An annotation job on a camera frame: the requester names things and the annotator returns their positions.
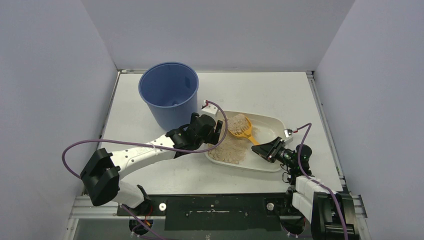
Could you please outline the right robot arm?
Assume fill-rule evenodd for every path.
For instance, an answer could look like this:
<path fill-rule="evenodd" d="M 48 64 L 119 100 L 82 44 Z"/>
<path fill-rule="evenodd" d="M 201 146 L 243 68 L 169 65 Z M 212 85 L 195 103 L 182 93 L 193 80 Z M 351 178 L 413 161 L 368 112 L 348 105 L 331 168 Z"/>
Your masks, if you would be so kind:
<path fill-rule="evenodd" d="M 286 191 L 284 211 L 300 213 L 310 224 L 314 240 L 358 240 L 359 227 L 353 198 L 346 193 L 325 187 L 314 177 L 309 160 L 312 149 L 299 144 L 286 148 L 282 138 L 254 145 L 251 150 L 269 163 L 280 162 L 287 168 L 290 188 Z"/>

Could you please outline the blue plastic bucket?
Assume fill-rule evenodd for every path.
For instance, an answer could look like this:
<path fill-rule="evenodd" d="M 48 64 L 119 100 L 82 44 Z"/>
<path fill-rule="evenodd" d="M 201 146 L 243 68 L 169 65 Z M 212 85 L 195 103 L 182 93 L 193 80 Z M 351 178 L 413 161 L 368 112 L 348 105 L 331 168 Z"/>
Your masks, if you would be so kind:
<path fill-rule="evenodd" d="M 139 95 L 166 132 L 190 123 L 198 111 L 198 89 L 198 74 L 180 62 L 157 64 L 138 83 Z"/>

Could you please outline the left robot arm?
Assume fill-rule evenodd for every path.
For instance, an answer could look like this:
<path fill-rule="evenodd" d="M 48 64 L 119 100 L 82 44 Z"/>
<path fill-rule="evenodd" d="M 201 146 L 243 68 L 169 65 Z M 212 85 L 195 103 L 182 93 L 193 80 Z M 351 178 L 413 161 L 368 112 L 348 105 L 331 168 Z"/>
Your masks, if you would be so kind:
<path fill-rule="evenodd" d="M 146 190 L 139 184 L 125 182 L 124 177 L 157 162 L 194 153 L 204 144 L 216 145 L 223 124 L 209 115 L 193 113 L 190 123 L 168 131 L 151 143 L 121 151 L 96 150 L 80 173 L 92 205 L 115 202 L 137 213 L 146 212 L 152 204 Z"/>

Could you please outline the orange litter scoop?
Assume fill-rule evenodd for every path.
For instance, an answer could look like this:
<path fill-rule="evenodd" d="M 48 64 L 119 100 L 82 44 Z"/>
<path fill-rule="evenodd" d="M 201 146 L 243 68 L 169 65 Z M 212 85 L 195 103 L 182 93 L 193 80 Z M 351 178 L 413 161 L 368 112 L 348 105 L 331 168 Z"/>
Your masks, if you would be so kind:
<path fill-rule="evenodd" d="M 251 121 L 244 114 L 237 114 L 228 119 L 229 132 L 238 138 L 248 139 L 254 146 L 259 145 L 259 142 L 253 136 L 253 126 Z"/>

